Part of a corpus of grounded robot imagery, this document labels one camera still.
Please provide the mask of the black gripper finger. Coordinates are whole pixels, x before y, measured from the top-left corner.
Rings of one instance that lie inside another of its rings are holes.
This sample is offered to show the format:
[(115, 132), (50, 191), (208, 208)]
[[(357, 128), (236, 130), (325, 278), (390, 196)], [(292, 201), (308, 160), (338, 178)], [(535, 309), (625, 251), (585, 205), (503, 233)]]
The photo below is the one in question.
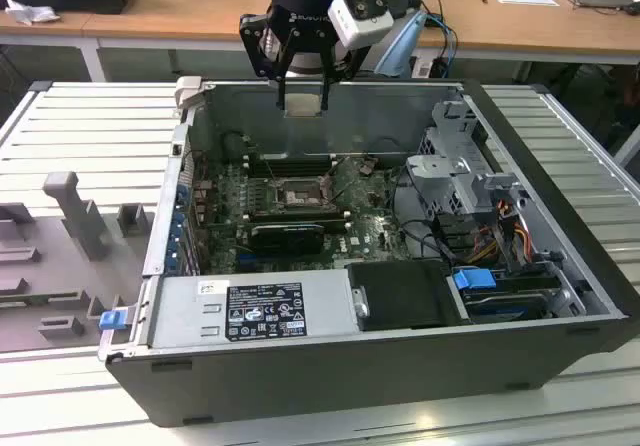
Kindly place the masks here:
[[(286, 73), (296, 54), (296, 26), (281, 12), (245, 14), (240, 18), (239, 34), (255, 74), (277, 84), (276, 106), (284, 110)], [(269, 36), (274, 36), (280, 43), (274, 59), (263, 48)]]
[(329, 108), (329, 93), (331, 86), (342, 81), (352, 80), (361, 69), (371, 47), (365, 46), (356, 50), (349, 50), (342, 63), (334, 61), (334, 45), (323, 44), (320, 48), (320, 59), (323, 71), (323, 84), (320, 100), (322, 111)]

